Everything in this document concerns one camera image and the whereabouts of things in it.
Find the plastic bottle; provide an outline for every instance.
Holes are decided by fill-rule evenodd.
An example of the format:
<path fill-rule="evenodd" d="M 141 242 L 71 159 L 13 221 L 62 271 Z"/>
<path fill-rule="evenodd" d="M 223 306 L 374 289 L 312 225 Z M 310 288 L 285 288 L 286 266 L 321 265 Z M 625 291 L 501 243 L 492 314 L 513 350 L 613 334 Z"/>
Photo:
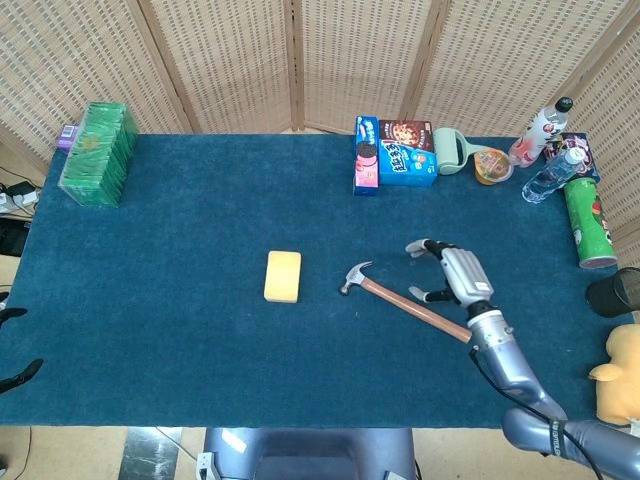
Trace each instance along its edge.
<path fill-rule="evenodd" d="M 569 120 L 567 112 L 573 107 L 573 100 L 562 97 L 555 105 L 549 105 L 533 117 L 529 128 L 509 149 L 511 165 L 528 167 L 536 161 L 549 139 L 564 130 Z"/>
<path fill-rule="evenodd" d="M 563 150 L 547 163 L 522 187 L 522 198 L 527 202 L 540 203 L 559 188 L 564 187 L 585 159 L 580 147 Z"/>

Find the blue carpet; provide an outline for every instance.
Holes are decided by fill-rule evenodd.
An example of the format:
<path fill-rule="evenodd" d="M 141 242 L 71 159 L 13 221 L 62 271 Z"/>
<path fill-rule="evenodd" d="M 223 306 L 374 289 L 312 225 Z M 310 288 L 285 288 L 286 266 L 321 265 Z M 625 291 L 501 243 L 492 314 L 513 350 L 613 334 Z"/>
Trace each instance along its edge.
<path fill-rule="evenodd" d="M 543 384 L 592 418 L 587 372 L 619 322 L 585 304 L 612 270 L 578 268 L 563 196 L 527 204 L 536 167 L 484 187 L 469 164 L 354 198 L 352 156 L 350 136 L 142 135 L 121 207 L 96 209 L 58 189 L 57 153 L 11 294 L 29 313 L 0 331 L 0 376 L 45 364 L 0 396 L 0 422 L 495 427 L 509 404 L 468 346 L 361 289 L 338 294 L 366 260 L 402 294 L 441 288 L 436 262 L 403 250 L 425 236 L 476 253 Z M 262 297 L 271 249 L 302 253 L 297 304 Z"/>

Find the small box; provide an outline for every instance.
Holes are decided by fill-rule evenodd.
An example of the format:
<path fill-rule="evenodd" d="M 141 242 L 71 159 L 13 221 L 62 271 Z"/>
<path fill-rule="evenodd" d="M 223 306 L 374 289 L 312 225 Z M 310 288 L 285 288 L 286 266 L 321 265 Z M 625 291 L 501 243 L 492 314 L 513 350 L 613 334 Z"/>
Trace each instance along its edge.
<path fill-rule="evenodd" d="M 73 141 L 76 139 L 77 134 L 77 125 L 65 125 L 62 128 L 62 132 L 60 132 L 60 136 L 58 137 L 57 147 L 63 152 L 69 153 L 69 150 L 71 150 L 71 146 L 73 145 Z"/>
<path fill-rule="evenodd" d="M 555 157 L 561 150 L 567 150 L 573 147 L 580 147 L 587 154 L 573 178 L 589 177 L 593 178 L 596 183 L 599 183 L 600 172 L 598 172 L 596 162 L 593 159 L 593 153 L 591 152 L 586 133 L 562 132 L 560 135 L 556 135 L 549 141 L 549 144 L 544 149 L 545 161 L 549 162 L 549 160 Z"/>
<path fill-rule="evenodd" d="M 428 187 L 438 176 L 430 122 L 380 120 L 380 183 Z"/>
<path fill-rule="evenodd" d="M 378 191 L 378 119 L 356 117 L 354 195 L 375 195 Z"/>

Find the black cup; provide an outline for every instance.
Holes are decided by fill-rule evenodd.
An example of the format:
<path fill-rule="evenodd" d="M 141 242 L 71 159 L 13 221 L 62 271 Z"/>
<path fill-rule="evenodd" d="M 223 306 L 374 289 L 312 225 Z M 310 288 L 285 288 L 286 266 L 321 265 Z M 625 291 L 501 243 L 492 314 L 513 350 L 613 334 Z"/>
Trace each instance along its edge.
<path fill-rule="evenodd" d="M 640 310 L 640 268 L 626 267 L 587 287 L 591 310 L 612 318 Z"/>

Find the yellow sponge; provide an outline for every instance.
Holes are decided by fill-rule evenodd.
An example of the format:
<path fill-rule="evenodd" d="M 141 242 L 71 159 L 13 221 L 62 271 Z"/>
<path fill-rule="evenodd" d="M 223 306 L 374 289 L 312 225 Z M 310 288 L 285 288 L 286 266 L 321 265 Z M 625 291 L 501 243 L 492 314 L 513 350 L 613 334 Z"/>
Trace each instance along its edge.
<path fill-rule="evenodd" d="M 299 252 L 271 250 L 267 261 L 267 278 L 264 281 L 264 298 L 269 302 L 296 303 L 300 284 Z"/>

